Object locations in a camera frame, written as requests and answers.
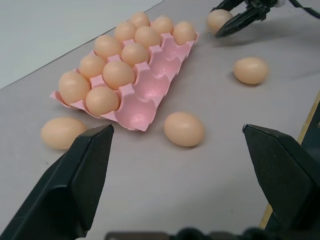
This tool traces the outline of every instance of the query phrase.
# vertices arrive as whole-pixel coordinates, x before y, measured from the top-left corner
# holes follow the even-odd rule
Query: black cable
[[[308,14],[312,15],[313,17],[320,19],[320,13],[313,10],[311,7],[303,7],[297,0],[289,0],[289,2],[296,8],[302,8]]]

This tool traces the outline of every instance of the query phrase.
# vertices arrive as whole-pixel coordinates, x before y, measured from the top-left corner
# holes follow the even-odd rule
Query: tabletop
[[[114,124],[107,177],[88,240],[101,240],[109,231],[174,234],[183,227],[240,233],[259,224],[267,201],[242,126],[298,137],[320,89],[320,22],[288,5],[217,40],[207,33],[206,17],[218,3],[165,0],[146,12],[151,20],[167,15],[175,23],[190,21],[200,37],[148,130],[134,132]],[[317,0],[309,3],[320,7]],[[0,232],[63,154],[41,141],[40,130],[48,120],[72,116],[89,128],[111,123],[49,98],[60,76],[92,49],[91,41],[0,90]],[[234,62],[247,56],[269,64],[270,76],[259,86],[244,85],[232,74]],[[166,139],[164,120],[177,111],[203,121],[203,144],[182,148]]]

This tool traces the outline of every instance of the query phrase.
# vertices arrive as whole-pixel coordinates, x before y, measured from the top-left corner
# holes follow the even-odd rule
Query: egg
[[[192,147],[200,144],[205,137],[202,122],[186,112],[175,112],[164,121],[164,134],[174,144]]]
[[[245,57],[235,62],[233,73],[245,84],[259,84],[267,78],[269,67],[261,58]]]
[[[122,49],[121,59],[131,68],[136,64],[149,62],[148,51],[139,43],[130,43]]]
[[[148,49],[151,46],[161,45],[160,35],[149,26],[142,26],[137,29],[134,41]]]
[[[80,73],[68,71],[59,80],[59,93],[67,105],[86,99],[89,91],[90,84]]]
[[[119,23],[114,30],[114,38],[120,43],[135,38],[137,27],[129,21]]]
[[[57,117],[48,121],[41,129],[43,142],[54,149],[69,149],[74,140],[87,130],[86,126],[73,117]]]
[[[158,34],[172,34],[174,25],[169,17],[159,16],[151,23],[151,28]]]
[[[114,90],[136,81],[133,69],[123,61],[108,62],[103,69],[103,79]]]
[[[120,101],[115,91],[107,86],[93,88],[85,99],[87,109],[91,114],[100,117],[103,114],[116,111]]]
[[[148,16],[142,11],[138,11],[137,13],[133,14],[129,19],[129,22],[133,23],[133,25],[135,25],[137,28],[149,26],[150,24]]]
[[[181,21],[174,26],[172,36],[175,43],[182,46],[186,42],[196,40],[196,31],[192,24],[188,21]]]
[[[78,70],[86,79],[90,79],[102,74],[106,62],[99,56],[87,55],[82,58]]]
[[[220,28],[233,18],[233,15],[224,9],[217,9],[212,12],[207,17],[207,24],[209,29],[216,34]]]
[[[118,40],[112,36],[102,35],[94,41],[94,52],[103,60],[107,61],[108,57],[121,55],[122,47]]]

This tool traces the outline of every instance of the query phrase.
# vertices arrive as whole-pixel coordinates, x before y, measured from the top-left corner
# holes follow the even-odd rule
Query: loose egg
[[[245,84],[259,84],[267,78],[269,67],[261,58],[246,57],[235,62],[233,73]]]
[[[108,57],[121,55],[122,47],[118,40],[112,36],[102,35],[94,41],[94,52],[103,60],[107,61]]]
[[[174,24],[167,16],[159,16],[152,23],[153,28],[158,34],[172,34],[174,30]]]
[[[130,43],[122,49],[121,59],[133,68],[136,64],[149,62],[148,51],[139,43]]]
[[[120,43],[135,38],[137,27],[129,21],[119,23],[114,30],[114,38]]]
[[[80,73],[68,71],[59,80],[59,93],[67,105],[86,99],[89,91],[90,85]]]
[[[93,88],[85,99],[89,112],[96,117],[116,111],[119,108],[119,98],[115,91],[107,86]]]
[[[150,24],[148,16],[142,11],[133,14],[129,19],[129,22],[133,23],[137,28],[149,26]]]
[[[224,9],[217,9],[212,12],[207,17],[207,24],[209,29],[216,34],[220,28],[233,18],[233,15]]]
[[[108,62],[103,69],[103,79],[114,90],[136,81],[133,69],[123,61]]]
[[[137,29],[134,41],[148,49],[151,46],[161,45],[160,35],[149,26],[142,26]]]
[[[175,112],[167,116],[163,130],[171,142],[183,147],[196,146],[205,137],[205,128],[202,122],[186,112]]]
[[[48,121],[41,129],[43,142],[54,149],[69,149],[74,140],[87,130],[86,126],[73,117],[57,117]]]
[[[82,76],[86,79],[90,79],[102,74],[106,63],[105,61],[96,55],[87,55],[82,58],[78,70]]]
[[[192,24],[188,21],[181,21],[174,26],[172,36],[175,43],[182,46],[186,42],[196,40],[196,31]]]

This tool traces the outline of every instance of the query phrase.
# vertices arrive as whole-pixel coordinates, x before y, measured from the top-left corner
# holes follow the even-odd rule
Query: pink egg carton
[[[109,119],[126,129],[144,132],[153,122],[161,100],[167,94],[173,78],[179,73],[183,61],[188,57],[198,37],[197,33],[195,41],[189,41],[179,46],[171,34],[161,34],[161,46],[151,46],[148,49],[149,63],[142,62],[134,66],[135,83],[121,86],[115,91],[121,99],[119,109],[116,111],[97,117],[88,111],[84,100],[68,106],[58,91],[53,91],[50,97],[58,100],[67,108],[80,109],[92,117]],[[124,41],[123,45],[130,43],[134,43],[134,40]],[[111,56],[107,59],[107,63],[111,61],[121,61],[121,58],[119,55]],[[90,82],[92,89],[107,86],[102,75],[92,77]]]

